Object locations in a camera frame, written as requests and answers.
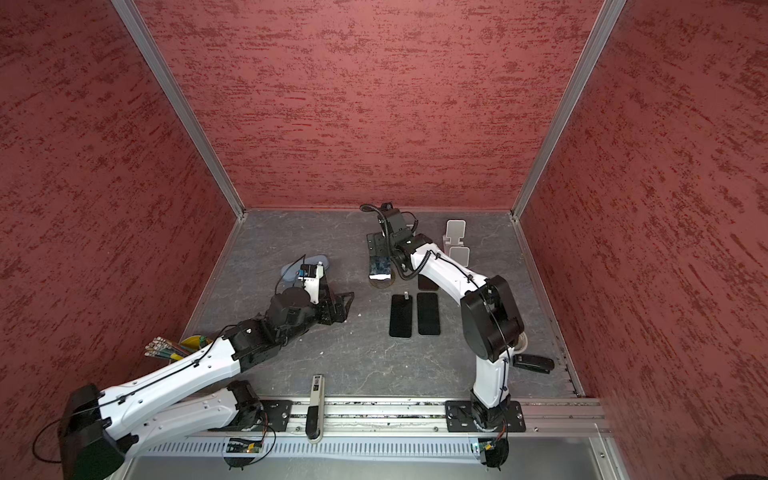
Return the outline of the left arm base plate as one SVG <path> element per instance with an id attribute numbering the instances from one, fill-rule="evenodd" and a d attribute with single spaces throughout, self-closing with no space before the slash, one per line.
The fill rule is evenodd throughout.
<path id="1" fill-rule="evenodd" d="M 286 432 L 294 402 L 287 399 L 262 399 L 261 413 L 257 416 L 258 429 L 271 427 L 277 433 Z"/>

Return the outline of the aluminium rail frame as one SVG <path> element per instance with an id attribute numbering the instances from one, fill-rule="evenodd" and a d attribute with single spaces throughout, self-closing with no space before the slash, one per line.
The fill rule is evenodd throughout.
<path id="1" fill-rule="evenodd" d="M 458 432 L 447 429 L 445 402 L 429 397 L 328 397 L 325 399 L 323 436 L 470 437 L 497 433 Z M 520 398 L 527 430 L 510 437 L 591 438 L 613 436 L 597 399 Z"/>

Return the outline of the roll of tape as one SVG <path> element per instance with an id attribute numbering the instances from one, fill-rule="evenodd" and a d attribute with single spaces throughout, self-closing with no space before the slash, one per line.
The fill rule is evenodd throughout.
<path id="1" fill-rule="evenodd" d="M 528 340 L 527 334 L 523 332 L 518 336 L 518 339 L 514 347 L 512 348 L 512 352 L 514 355 L 522 354 L 526 351 L 528 346 L 529 346 L 529 340 Z"/>

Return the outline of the black phone stand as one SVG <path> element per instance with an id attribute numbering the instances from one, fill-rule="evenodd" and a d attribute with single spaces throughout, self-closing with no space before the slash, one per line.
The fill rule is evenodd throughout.
<path id="1" fill-rule="evenodd" d="M 394 294 L 390 304 L 389 335 L 394 338 L 412 336 L 413 298 L 405 292 Z"/>

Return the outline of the black phone with sticker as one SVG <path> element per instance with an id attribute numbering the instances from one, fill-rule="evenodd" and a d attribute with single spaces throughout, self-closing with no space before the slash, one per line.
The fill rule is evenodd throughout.
<path id="1" fill-rule="evenodd" d="M 423 274 L 417 276 L 417 285 L 420 291 L 425 292 L 436 292 L 440 289 L 434 281 Z"/>

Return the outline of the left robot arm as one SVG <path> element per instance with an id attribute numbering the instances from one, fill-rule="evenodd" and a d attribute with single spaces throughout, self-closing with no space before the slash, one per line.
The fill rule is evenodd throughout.
<path id="1" fill-rule="evenodd" d="M 274 358 L 312 326 L 344 322 L 354 295 L 321 285 L 312 298 L 290 287 L 264 314 L 227 325 L 201 350 L 141 378 L 104 390 L 74 391 L 58 427 L 66 479 L 105 479 L 156 445 L 205 430 L 264 436 L 269 417 L 239 374 Z"/>

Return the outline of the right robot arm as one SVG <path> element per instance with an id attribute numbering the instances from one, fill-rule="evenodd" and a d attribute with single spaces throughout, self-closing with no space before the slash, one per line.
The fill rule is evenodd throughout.
<path id="1" fill-rule="evenodd" d="M 511 360 L 527 347 L 509 283 L 499 275 L 486 277 L 460 265 L 410 227 L 404 213 L 390 203 L 363 204 L 360 210 L 377 216 L 384 252 L 402 279 L 422 275 L 460 306 L 463 336 L 476 356 L 470 396 L 473 421 L 482 431 L 502 430 L 510 400 Z"/>

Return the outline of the grey oval pad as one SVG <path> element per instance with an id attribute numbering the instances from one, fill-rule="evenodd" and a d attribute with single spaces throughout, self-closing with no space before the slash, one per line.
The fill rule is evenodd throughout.
<path id="1" fill-rule="evenodd" d="M 281 268 L 281 282 L 293 282 L 298 277 L 299 270 L 302 264 L 317 265 L 322 263 L 325 267 L 329 265 L 329 259 L 326 255 L 314 255 L 309 257 L 302 256 L 290 265 L 284 265 Z"/>

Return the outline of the white phone stand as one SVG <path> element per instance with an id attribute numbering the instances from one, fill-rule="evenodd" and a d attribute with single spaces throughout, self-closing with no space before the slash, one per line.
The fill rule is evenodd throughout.
<path id="1" fill-rule="evenodd" d="M 449 257 L 465 268 L 469 267 L 470 254 L 471 250 L 466 246 L 450 246 L 448 249 Z"/>
<path id="2" fill-rule="evenodd" d="M 446 222 L 443 235 L 443 250 L 449 253 L 452 248 L 463 248 L 463 239 L 466 236 L 466 221 L 463 219 L 450 219 Z"/>

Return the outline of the black remote on table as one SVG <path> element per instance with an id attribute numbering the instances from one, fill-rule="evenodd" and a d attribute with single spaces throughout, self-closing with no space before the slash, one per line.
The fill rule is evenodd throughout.
<path id="1" fill-rule="evenodd" d="M 515 368 L 541 374 L 550 374 L 556 366 L 553 359 L 533 354 L 517 354 L 512 358 Z"/>

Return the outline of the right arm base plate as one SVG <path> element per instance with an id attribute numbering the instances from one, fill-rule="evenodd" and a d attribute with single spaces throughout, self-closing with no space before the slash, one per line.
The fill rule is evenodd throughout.
<path id="1" fill-rule="evenodd" d="M 451 433 L 524 433 L 527 430 L 521 404 L 509 399 L 493 408 L 486 408 L 479 401 L 449 400 L 445 402 L 445 418 Z"/>

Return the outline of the yellow cup with pens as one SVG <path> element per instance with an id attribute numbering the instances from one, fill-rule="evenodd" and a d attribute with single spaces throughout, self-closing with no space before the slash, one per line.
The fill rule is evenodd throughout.
<path id="1" fill-rule="evenodd" d="M 169 362 L 180 361 L 209 345 L 209 340 L 203 335 L 194 335 L 182 341 L 172 341 L 163 337 L 155 337 L 145 346 L 146 357 Z"/>

